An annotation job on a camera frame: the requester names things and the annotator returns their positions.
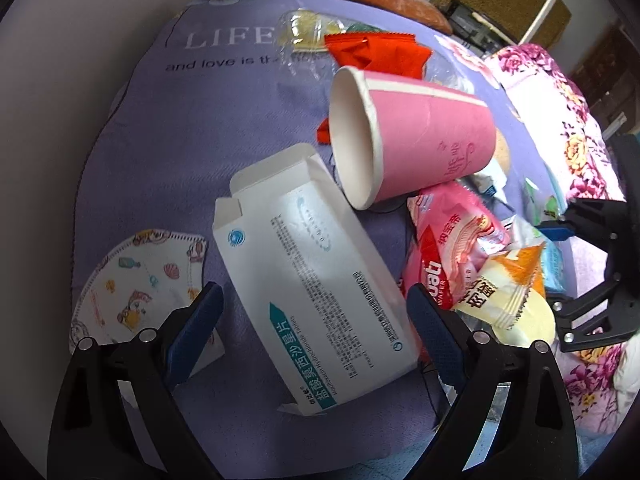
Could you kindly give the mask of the orange yellow snack bag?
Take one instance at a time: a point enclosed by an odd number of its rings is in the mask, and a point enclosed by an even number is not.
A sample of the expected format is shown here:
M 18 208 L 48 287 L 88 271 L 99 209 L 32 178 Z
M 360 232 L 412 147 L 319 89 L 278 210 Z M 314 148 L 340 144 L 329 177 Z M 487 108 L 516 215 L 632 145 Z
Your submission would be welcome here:
M 546 300 L 540 243 L 490 256 L 454 310 L 491 328 L 500 344 L 552 344 L 555 320 Z

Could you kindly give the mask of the pink wafer wrapper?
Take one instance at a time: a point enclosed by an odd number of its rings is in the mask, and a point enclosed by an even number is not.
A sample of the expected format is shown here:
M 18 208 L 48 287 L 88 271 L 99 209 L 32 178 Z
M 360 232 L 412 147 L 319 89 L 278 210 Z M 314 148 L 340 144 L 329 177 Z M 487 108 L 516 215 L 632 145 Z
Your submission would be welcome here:
M 407 200 L 416 239 L 401 273 L 401 290 L 422 284 L 444 310 L 475 280 L 486 259 L 510 244 L 510 234 L 480 196 L 458 182 L 432 186 Z

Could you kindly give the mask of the pink paper cup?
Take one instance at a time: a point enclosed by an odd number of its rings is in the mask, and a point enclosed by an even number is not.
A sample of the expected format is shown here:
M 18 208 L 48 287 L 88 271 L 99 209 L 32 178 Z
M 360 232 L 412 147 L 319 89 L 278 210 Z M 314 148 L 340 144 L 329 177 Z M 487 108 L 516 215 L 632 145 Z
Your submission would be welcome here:
M 337 175 L 358 210 L 475 174 L 497 143 L 476 96 L 350 66 L 332 82 L 329 130 Z

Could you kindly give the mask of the white medicine box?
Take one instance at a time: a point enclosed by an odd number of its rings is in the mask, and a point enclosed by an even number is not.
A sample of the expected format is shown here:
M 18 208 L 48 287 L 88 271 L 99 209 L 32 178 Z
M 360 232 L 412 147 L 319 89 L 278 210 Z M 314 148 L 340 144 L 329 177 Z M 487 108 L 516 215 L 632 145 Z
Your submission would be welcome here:
M 293 402 L 314 416 L 416 367 L 406 302 L 320 155 L 299 143 L 238 171 L 213 236 Z

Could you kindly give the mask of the red snack wrapper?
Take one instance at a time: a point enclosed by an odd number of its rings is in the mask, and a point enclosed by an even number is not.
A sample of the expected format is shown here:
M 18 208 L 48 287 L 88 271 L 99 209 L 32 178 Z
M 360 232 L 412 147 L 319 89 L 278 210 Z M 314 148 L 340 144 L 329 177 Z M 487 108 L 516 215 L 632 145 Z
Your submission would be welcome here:
M 433 51 L 400 32 L 345 32 L 326 35 L 324 44 L 340 67 L 422 79 Z

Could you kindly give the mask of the clear plastic water bottle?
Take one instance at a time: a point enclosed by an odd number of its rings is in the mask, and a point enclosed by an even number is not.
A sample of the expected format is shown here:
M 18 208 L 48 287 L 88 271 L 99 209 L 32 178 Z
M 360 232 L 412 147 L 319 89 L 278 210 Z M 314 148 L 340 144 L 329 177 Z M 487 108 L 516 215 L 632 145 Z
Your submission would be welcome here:
M 446 55 L 406 32 L 298 9 L 281 16 L 278 61 L 298 79 L 328 80 L 343 65 L 422 79 L 472 94 L 474 86 Z

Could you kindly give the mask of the green clear pastry wrapper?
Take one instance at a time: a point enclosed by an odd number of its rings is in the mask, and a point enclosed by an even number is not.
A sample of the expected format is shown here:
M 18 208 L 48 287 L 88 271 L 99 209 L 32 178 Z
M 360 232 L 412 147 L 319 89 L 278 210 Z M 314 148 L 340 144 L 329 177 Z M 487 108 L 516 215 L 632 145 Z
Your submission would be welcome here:
M 523 181 L 523 200 L 527 221 L 533 226 L 539 226 L 545 221 L 555 221 L 559 218 L 560 208 L 554 195 L 546 195 L 529 178 Z

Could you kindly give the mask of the blue milk carton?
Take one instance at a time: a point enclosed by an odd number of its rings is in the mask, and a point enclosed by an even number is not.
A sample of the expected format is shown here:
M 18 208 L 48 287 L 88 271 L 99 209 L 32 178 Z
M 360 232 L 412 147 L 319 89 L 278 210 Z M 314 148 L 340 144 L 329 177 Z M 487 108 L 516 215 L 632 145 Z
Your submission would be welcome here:
M 544 288 L 548 292 L 556 292 L 557 294 L 566 293 L 566 283 L 564 274 L 564 262 L 562 252 L 552 240 L 544 241 L 544 248 L 540 256 L 540 265 L 542 278 L 544 279 Z

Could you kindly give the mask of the light blue snack wrapper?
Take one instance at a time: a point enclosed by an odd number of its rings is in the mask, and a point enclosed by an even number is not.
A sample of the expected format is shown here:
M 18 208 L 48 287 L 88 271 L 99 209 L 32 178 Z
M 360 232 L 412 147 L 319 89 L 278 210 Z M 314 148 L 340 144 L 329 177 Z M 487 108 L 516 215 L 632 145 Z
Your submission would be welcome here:
M 506 176 L 499 170 L 495 171 L 479 171 L 470 175 L 471 182 L 480 193 L 480 196 L 488 200 L 498 200 L 500 203 L 506 204 L 508 199 L 504 192 L 506 185 Z

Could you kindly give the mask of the brown coconut shell bowl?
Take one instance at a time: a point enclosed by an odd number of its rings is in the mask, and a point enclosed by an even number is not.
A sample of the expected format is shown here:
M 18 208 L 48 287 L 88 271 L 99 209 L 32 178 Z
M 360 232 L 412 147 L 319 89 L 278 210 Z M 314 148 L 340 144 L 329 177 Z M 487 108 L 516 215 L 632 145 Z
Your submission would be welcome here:
M 496 147 L 494 159 L 498 162 L 500 168 L 507 176 L 511 168 L 510 150 L 509 145 L 506 143 L 506 138 L 499 129 L 496 129 Z

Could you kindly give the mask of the yellow wrapper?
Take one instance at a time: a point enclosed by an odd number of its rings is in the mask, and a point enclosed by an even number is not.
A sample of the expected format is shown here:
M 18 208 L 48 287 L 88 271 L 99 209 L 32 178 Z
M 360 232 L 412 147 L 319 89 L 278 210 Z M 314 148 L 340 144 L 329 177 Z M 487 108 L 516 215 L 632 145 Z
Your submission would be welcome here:
M 336 16 L 297 9 L 288 11 L 279 18 L 277 45 L 292 52 L 326 52 L 326 35 L 347 32 L 348 25 Z

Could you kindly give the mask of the pink floral quilt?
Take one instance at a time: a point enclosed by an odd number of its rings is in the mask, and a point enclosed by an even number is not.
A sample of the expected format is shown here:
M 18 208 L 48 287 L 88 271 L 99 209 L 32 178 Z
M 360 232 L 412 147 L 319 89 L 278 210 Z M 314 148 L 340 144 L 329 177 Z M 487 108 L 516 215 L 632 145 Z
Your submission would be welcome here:
M 536 44 L 505 47 L 485 64 L 506 90 L 566 200 L 623 198 L 586 99 L 546 50 Z M 639 391 L 639 336 L 558 352 L 556 362 L 576 428 L 588 434 L 615 432 Z

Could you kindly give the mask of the white pole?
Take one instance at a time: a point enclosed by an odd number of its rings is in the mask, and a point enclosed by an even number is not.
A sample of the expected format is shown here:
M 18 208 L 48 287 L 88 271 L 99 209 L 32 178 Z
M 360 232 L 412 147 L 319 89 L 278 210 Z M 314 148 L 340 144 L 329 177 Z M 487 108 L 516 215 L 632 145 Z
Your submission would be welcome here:
M 541 28 L 542 23 L 551 12 L 555 4 L 555 1 L 556 0 L 546 0 L 544 2 L 542 7 L 536 14 L 535 18 L 533 19 L 532 24 L 529 25 L 529 28 L 526 30 L 525 34 L 522 36 L 522 38 L 518 42 L 519 46 L 521 44 L 528 44 L 529 41 L 533 39 L 533 36 L 535 36 L 536 32 L 538 32 L 538 29 Z

